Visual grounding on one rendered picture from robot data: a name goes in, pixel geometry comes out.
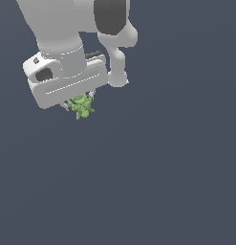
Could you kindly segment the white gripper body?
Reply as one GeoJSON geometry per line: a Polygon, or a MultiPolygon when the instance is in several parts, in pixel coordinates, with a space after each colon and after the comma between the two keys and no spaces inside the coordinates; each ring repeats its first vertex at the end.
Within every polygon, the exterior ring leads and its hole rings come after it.
{"type": "Polygon", "coordinates": [[[86,55],[87,67],[73,78],[63,77],[59,60],[45,59],[38,52],[23,63],[32,94],[42,109],[59,104],[88,91],[94,92],[108,82],[104,53],[86,55]]]}

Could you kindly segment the green spiky toy object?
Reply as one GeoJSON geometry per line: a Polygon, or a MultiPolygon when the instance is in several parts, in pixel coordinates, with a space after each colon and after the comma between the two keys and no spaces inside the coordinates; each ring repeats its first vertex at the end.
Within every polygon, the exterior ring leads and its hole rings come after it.
{"type": "Polygon", "coordinates": [[[94,112],[92,101],[93,99],[90,96],[81,94],[69,99],[68,103],[71,110],[76,112],[76,118],[80,120],[81,118],[88,118],[89,114],[94,112]]]}

